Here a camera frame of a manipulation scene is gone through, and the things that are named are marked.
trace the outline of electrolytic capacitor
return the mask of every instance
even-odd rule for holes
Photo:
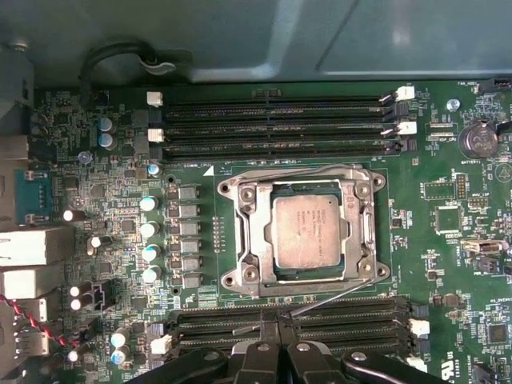
[[[66,222],[82,222],[86,217],[84,210],[65,210],[62,214],[62,218]]]
[[[147,173],[149,176],[156,178],[162,174],[162,168],[158,164],[149,164],[147,166]]]
[[[112,352],[110,360],[116,366],[120,366],[128,359],[128,356],[130,356],[130,348],[128,346],[121,346]]]
[[[101,134],[98,139],[98,144],[106,150],[112,150],[118,145],[118,140],[113,138],[111,134]]]
[[[84,354],[90,352],[89,344],[82,344],[77,346],[74,350],[67,354],[67,359],[70,362],[77,362]]]
[[[119,348],[124,346],[128,340],[130,340],[130,330],[127,328],[117,328],[110,338],[110,344]]]
[[[70,307],[72,310],[80,310],[84,306],[89,306],[93,303],[94,297],[92,293],[83,294],[79,298],[74,298],[71,301]]]
[[[112,244],[112,238],[110,236],[93,236],[90,239],[90,244],[94,248],[99,248],[101,246],[109,246]]]
[[[152,262],[160,255],[160,247],[156,244],[149,244],[142,250],[142,258],[147,262]]]
[[[112,134],[116,131],[115,125],[109,118],[100,118],[98,122],[98,128],[101,132]]]
[[[141,225],[141,236],[144,238],[150,238],[155,236],[160,231],[160,225],[157,222],[147,222]]]
[[[158,199],[155,196],[146,196],[140,201],[138,206],[145,212],[156,210],[158,208]]]
[[[142,272],[142,281],[145,284],[152,284],[162,276],[162,269],[159,266],[150,266]]]
[[[70,296],[72,298],[77,298],[78,296],[86,294],[87,292],[90,292],[90,290],[92,289],[92,286],[93,286],[92,282],[82,282],[76,286],[72,286],[70,288]]]

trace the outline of motherboard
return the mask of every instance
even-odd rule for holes
[[[258,340],[271,307],[334,356],[357,347],[452,383],[512,382],[507,82],[93,99],[37,91],[22,140],[35,160],[21,166],[13,144],[2,182],[16,203],[1,213],[24,227],[0,250],[33,254],[41,232],[53,249],[2,262],[39,265],[21,297],[25,275],[4,272],[6,297],[61,305],[39,321],[70,342],[15,341],[49,382],[122,383],[200,346],[229,354]],[[16,237],[27,231],[34,242]]]

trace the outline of red and black wire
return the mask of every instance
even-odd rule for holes
[[[34,316],[25,312],[24,309],[16,303],[16,301],[9,300],[3,294],[0,294],[0,302],[4,302],[6,305],[10,306],[17,316],[21,316],[22,318],[27,319],[30,322],[30,326],[39,330],[39,332],[44,333],[49,339],[54,340],[61,346],[80,346],[80,342],[77,340],[69,340],[65,338],[64,335],[53,335],[52,332],[45,326],[42,326],[41,323],[34,318]]]

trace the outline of green circuit board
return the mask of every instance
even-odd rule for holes
[[[78,106],[78,92],[41,90],[38,112],[44,119],[46,140],[58,148],[52,170],[54,220],[70,207],[87,212],[76,222],[78,252],[69,260],[69,285],[88,278],[117,278],[119,301],[101,317],[102,332],[92,353],[83,361],[66,365],[61,382],[121,383],[148,370],[148,363],[116,366],[110,362],[109,340],[114,330],[134,321],[155,322],[173,310],[226,306],[256,306],[276,302],[311,302],[333,293],[291,294],[252,299],[226,290],[221,276],[235,267],[234,208],[218,193],[218,184],[248,170],[291,169],[332,164],[360,164],[382,174],[386,186],[374,194],[378,260],[390,268],[390,276],[348,297],[404,295],[429,306],[430,352],[420,355],[428,372],[448,382],[472,383],[472,365],[483,362],[498,373],[499,382],[510,383],[512,368],[512,276],[504,267],[512,262],[506,251],[493,255],[497,270],[483,272],[477,256],[464,251],[461,240],[482,238],[510,242],[512,235],[512,134],[500,134],[498,153],[490,158],[468,158],[459,149],[461,131],[477,120],[503,122],[510,119],[510,92],[480,94],[477,82],[414,82],[415,99],[408,101],[410,116],[417,122],[413,136],[416,148],[390,156],[281,158],[279,160],[187,160],[156,162],[147,141],[148,124],[162,122],[166,107],[148,110],[146,92],[158,91],[163,100],[211,102],[265,97],[322,98],[343,95],[386,94],[405,82],[249,84],[172,86],[159,89],[112,89],[108,102],[85,112]],[[455,112],[446,109],[449,99],[460,101]],[[108,117],[116,126],[118,144],[112,150],[98,145],[98,120]],[[89,151],[93,161],[80,165],[78,153]],[[149,164],[162,172],[151,177]],[[180,187],[192,186],[197,198],[180,200]],[[141,212],[142,197],[154,196],[159,208]],[[172,212],[180,205],[198,208],[200,233],[198,254],[202,264],[200,287],[183,286],[179,250]],[[158,222],[161,234],[146,240],[140,235],[144,222]],[[111,246],[86,254],[92,234],[108,234]],[[155,284],[144,284],[147,263],[141,251],[148,243],[166,250],[153,265],[163,271]],[[72,329],[84,309],[65,313],[65,326]],[[143,335],[130,340],[132,354],[146,354]]]

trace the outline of cpu socket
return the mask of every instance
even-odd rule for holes
[[[390,269],[376,258],[374,192],[360,165],[250,170],[218,184],[234,205],[236,268],[228,290],[253,298],[355,290]]]

